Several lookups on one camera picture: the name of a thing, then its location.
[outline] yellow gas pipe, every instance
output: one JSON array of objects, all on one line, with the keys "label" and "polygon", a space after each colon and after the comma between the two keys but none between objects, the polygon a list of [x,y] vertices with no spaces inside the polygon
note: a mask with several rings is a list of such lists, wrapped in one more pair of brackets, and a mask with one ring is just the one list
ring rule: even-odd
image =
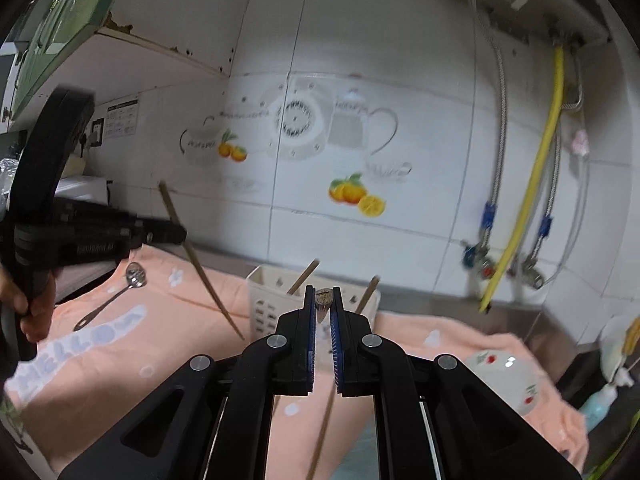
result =
[{"label": "yellow gas pipe", "polygon": [[546,157],[549,153],[549,146],[554,138],[554,132],[556,130],[556,124],[560,118],[560,110],[562,106],[562,98],[564,93],[564,50],[562,46],[556,46],[554,49],[554,94],[551,99],[551,108],[549,108],[549,115],[546,118],[545,130],[542,134],[542,140],[538,147],[538,153],[536,160],[533,163],[531,175],[529,176],[529,184],[520,206],[516,225],[511,232],[511,238],[507,244],[507,248],[502,253],[498,265],[495,267],[495,272],[489,285],[487,286],[482,300],[480,300],[480,312],[485,312],[491,303],[491,299],[495,294],[495,289],[498,287],[498,283],[504,275],[504,271],[511,263],[511,259],[515,254],[516,249],[520,245],[520,240],[526,229],[527,220],[533,208],[533,203],[536,199],[538,192],[538,186],[540,185],[540,179],[546,165]]}]

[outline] human hand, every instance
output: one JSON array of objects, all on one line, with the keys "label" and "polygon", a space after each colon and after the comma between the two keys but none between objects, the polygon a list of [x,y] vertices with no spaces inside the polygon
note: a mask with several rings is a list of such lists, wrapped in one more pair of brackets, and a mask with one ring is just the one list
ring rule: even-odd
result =
[{"label": "human hand", "polygon": [[56,306],[56,279],[60,271],[49,273],[47,285],[37,298],[27,302],[24,293],[14,283],[11,275],[0,267],[0,301],[14,309],[18,314],[27,314],[20,320],[20,328],[30,343],[42,341],[49,335],[51,317]]}]

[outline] basket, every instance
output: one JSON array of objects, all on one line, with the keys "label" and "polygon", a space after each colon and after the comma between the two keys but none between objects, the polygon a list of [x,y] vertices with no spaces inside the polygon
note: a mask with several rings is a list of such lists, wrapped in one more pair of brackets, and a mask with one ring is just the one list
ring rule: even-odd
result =
[{"label": "basket", "polygon": [[[295,270],[261,265],[247,276],[246,280],[249,285],[249,298],[251,301],[252,340],[255,341],[274,333],[281,314],[302,308],[307,285],[313,285],[316,289],[339,286],[344,309],[352,312],[360,303],[360,298],[366,290],[364,286],[336,282],[328,278],[311,275],[300,285],[295,293],[287,294],[287,291],[299,275],[300,272]],[[376,290],[362,310],[362,315],[367,317],[372,327],[379,303],[380,293]],[[322,323],[316,326],[316,366],[318,365],[325,369],[333,368],[329,316],[326,316]]]}]

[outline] spoon handle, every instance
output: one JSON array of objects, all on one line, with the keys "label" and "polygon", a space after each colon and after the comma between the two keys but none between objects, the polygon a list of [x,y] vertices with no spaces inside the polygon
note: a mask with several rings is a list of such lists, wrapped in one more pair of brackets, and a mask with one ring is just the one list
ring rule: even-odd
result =
[{"label": "spoon handle", "polygon": [[103,304],[101,304],[101,306],[99,306],[97,308],[94,308],[91,312],[89,312],[86,316],[84,316],[80,321],[78,321],[78,323],[76,323],[76,326],[74,327],[74,332],[77,332],[81,328],[84,328],[89,323],[91,323],[95,319],[95,317],[98,314],[100,314],[107,307],[108,304],[110,304],[117,297],[119,297],[122,294],[124,294],[125,292],[127,292],[132,287],[133,287],[133,285],[127,285],[121,291],[117,292],[116,294],[111,296],[107,301],[105,301]]}]

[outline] spoon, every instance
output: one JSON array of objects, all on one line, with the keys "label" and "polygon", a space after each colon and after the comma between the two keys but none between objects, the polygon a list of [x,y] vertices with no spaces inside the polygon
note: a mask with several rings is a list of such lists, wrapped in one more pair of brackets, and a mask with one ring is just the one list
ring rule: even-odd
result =
[{"label": "spoon", "polygon": [[101,304],[101,306],[99,306],[98,308],[94,308],[80,321],[78,321],[78,323],[74,327],[74,332],[77,332],[81,328],[84,328],[89,323],[91,323],[95,319],[95,317],[100,314],[108,304],[111,303],[111,301],[115,300],[120,295],[123,295],[130,288],[140,288],[141,286],[146,285],[146,272],[139,263],[131,262],[127,266],[127,269],[125,270],[125,278],[127,279],[127,286],[121,291],[117,292],[114,296],[111,296],[107,301]]}]

